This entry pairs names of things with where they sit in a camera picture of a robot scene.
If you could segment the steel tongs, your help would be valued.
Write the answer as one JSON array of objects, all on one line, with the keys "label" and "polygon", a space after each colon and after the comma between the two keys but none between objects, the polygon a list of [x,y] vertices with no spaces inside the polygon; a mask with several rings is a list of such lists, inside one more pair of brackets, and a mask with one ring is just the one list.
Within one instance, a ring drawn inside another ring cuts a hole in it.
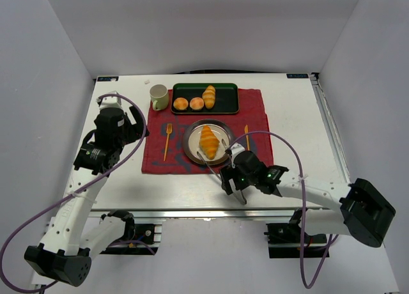
[{"label": "steel tongs", "polygon": [[209,161],[207,161],[204,156],[199,152],[196,151],[197,156],[199,159],[204,163],[204,165],[213,173],[217,179],[220,180],[222,190],[228,195],[233,196],[241,205],[247,204],[247,199],[245,198],[243,191],[239,190],[236,187],[233,187],[232,184],[235,182],[233,179],[233,175],[231,174],[231,165],[223,165],[219,172],[217,173],[214,168],[210,165]]}]

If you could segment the large striped croissant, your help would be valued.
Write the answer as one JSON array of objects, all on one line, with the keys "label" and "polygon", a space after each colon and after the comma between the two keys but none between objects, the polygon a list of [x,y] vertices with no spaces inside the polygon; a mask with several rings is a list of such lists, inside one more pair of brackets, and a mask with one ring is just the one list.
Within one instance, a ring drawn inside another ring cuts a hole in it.
[{"label": "large striped croissant", "polygon": [[213,160],[215,158],[219,143],[211,128],[205,125],[201,131],[199,147],[208,159]]}]

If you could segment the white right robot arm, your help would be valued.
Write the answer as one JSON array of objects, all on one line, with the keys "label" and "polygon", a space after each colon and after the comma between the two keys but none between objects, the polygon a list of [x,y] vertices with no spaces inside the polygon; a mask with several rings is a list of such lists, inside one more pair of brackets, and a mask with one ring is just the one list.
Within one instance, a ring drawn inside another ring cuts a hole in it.
[{"label": "white right robot arm", "polygon": [[306,200],[321,209],[298,209],[289,222],[293,229],[309,236],[350,235],[366,246],[382,245],[396,210],[371,182],[361,178],[354,183],[301,179],[287,167],[266,166],[242,146],[226,153],[230,163],[220,169],[226,194],[242,194],[253,186],[267,195]]}]

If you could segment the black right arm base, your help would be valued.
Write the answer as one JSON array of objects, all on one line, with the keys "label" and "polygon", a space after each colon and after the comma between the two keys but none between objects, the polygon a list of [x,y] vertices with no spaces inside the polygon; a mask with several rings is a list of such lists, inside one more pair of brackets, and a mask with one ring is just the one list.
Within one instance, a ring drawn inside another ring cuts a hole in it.
[{"label": "black right arm base", "polygon": [[[264,235],[268,241],[270,259],[298,259],[300,257],[300,228],[286,223],[268,223]],[[305,258],[320,258],[328,243],[326,235],[305,235]]]}]

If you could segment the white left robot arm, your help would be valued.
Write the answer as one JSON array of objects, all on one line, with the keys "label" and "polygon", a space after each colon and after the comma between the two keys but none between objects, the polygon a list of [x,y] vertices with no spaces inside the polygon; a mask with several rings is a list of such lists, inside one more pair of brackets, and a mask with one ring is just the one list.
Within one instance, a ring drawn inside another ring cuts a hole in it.
[{"label": "white left robot arm", "polygon": [[84,137],[73,163],[64,201],[40,243],[29,246],[24,259],[41,276],[78,287],[86,279],[92,260],[115,241],[132,240],[134,216],[114,210],[84,234],[96,197],[120,162],[124,147],[147,136],[141,112],[131,106],[131,123],[120,106],[101,107],[96,128]]}]

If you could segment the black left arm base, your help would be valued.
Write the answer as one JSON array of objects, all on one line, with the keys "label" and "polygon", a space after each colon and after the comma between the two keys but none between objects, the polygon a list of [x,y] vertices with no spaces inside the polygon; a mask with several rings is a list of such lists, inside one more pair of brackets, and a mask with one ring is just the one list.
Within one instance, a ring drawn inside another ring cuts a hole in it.
[{"label": "black left arm base", "polygon": [[162,225],[161,224],[135,224],[135,233],[131,241],[140,241],[145,243],[153,252],[149,250],[143,244],[125,243],[121,245],[112,245],[107,247],[101,254],[106,255],[126,255],[126,256],[139,256],[149,255],[152,256],[158,251],[158,247],[161,241]]}]

